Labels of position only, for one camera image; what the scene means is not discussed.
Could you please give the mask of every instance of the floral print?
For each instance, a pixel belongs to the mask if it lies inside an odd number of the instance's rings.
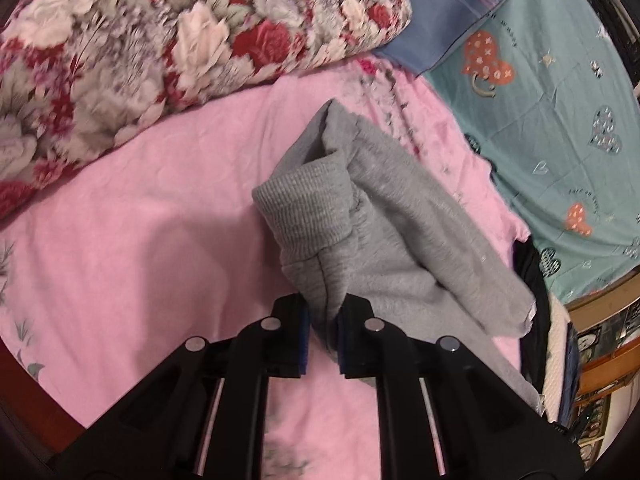
[[[408,0],[21,0],[0,36],[0,218],[162,116],[383,44]]]

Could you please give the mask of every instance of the teal bed sheet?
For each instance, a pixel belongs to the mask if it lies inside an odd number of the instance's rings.
[[[506,0],[426,73],[563,302],[640,264],[640,110],[586,0]]]

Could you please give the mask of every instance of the pink bed sheet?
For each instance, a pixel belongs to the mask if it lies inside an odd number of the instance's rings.
[[[418,157],[510,265],[527,227],[423,78],[369,56],[210,102],[149,128],[2,232],[0,335],[81,424],[188,336],[232,337],[292,292],[251,190],[330,98]],[[517,341],[496,344],[518,366]],[[378,455],[374,390],[342,378],[312,338],[308,375],[272,383],[265,471],[377,479]]]

